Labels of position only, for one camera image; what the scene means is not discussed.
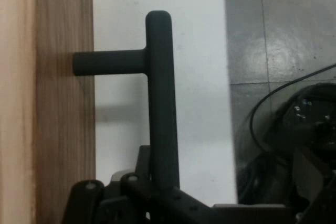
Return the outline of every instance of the gray floor tile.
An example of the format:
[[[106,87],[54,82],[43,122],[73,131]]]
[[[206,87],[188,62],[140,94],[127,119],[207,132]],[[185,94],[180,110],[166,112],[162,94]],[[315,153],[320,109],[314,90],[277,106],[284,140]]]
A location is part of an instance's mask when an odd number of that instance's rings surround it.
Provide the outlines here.
[[[269,93],[267,83],[231,85],[232,122],[235,134],[237,170],[244,167],[258,153],[251,140],[248,123],[251,109]],[[268,127],[270,103],[266,101],[255,116],[255,132],[261,138]]]
[[[276,111],[280,108],[280,106],[285,103],[293,94],[295,94],[300,89],[303,89],[307,86],[314,85],[320,82],[333,82],[336,83],[336,80],[330,80],[330,81],[301,81],[298,83],[295,83],[291,86],[288,86],[279,92],[275,93],[270,98],[271,103],[271,111],[274,115]],[[276,83],[270,83],[270,89],[271,91],[284,85],[286,82],[276,82]]]
[[[261,0],[226,0],[231,84],[267,82]]]
[[[336,61],[336,0],[263,0],[270,82]],[[311,80],[336,79],[336,70]]]

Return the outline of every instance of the black wire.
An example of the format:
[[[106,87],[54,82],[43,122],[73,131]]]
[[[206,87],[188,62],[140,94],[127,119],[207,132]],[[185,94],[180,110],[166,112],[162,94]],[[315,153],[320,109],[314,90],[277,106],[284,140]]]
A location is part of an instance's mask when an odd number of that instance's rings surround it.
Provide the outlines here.
[[[262,105],[262,103],[265,102],[265,101],[267,100],[267,98],[269,98],[270,96],[272,96],[272,95],[275,94],[276,92],[280,91],[281,89],[284,89],[284,88],[286,88],[286,87],[288,87],[288,86],[290,86],[290,85],[293,85],[293,84],[295,84],[295,83],[297,83],[297,82],[306,80],[307,78],[310,78],[310,77],[312,77],[312,76],[315,76],[315,75],[317,75],[317,74],[319,74],[319,73],[323,73],[323,72],[328,71],[328,70],[330,70],[330,69],[332,69],[332,68],[335,68],[335,67],[336,67],[336,63],[335,63],[335,64],[332,64],[332,65],[330,65],[330,66],[328,66],[328,67],[322,68],[322,69],[320,69],[320,70],[318,70],[318,71],[316,71],[316,72],[310,73],[310,74],[308,74],[308,75],[306,75],[306,76],[303,76],[303,77],[301,77],[301,78],[298,78],[298,79],[296,79],[296,80],[294,80],[294,81],[290,81],[290,82],[288,82],[288,83],[286,83],[286,84],[284,84],[284,85],[282,85],[282,86],[280,86],[280,87],[274,89],[272,92],[270,92],[270,93],[267,94],[265,97],[263,97],[263,98],[262,98],[256,105],[255,105],[255,107],[254,107],[254,108],[252,109],[252,111],[251,111],[251,117],[250,117],[249,128],[250,128],[250,133],[251,133],[253,142],[256,144],[256,146],[257,146],[262,152],[269,153],[269,151],[267,151],[267,150],[266,150],[266,149],[259,143],[257,137],[256,137],[255,134],[254,134],[254,130],[253,130],[253,120],[254,120],[254,116],[255,116],[255,114],[256,114],[258,108],[260,107],[260,105]]]

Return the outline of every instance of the white surface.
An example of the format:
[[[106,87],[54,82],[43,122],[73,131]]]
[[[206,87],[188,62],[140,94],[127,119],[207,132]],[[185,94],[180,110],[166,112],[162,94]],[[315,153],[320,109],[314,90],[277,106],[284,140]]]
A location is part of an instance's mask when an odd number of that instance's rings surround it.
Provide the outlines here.
[[[224,0],[93,0],[95,50],[145,47],[151,10],[172,16],[181,189],[235,203]],[[96,77],[97,178],[135,167],[149,144],[145,75]]]

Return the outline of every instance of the wooden panel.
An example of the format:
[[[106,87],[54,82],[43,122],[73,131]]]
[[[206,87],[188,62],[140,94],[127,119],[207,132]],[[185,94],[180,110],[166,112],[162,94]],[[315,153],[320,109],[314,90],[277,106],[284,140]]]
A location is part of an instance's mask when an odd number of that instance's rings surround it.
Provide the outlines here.
[[[35,0],[0,0],[0,223],[34,221]]]
[[[92,77],[71,53],[93,50],[92,0],[37,0],[37,223],[60,223],[70,187],[94,178]]]

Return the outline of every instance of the t-shaped handle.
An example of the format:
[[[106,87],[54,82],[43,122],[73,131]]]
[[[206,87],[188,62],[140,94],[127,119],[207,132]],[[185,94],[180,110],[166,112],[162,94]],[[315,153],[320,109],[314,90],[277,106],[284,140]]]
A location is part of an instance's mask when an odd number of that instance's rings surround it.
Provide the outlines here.
[[[146,41],[142,50],[75,53],[73,72],[77,76],[147,75],[152,181],[159,189],[179,187],[173,36],[169,13],[148,13]]]

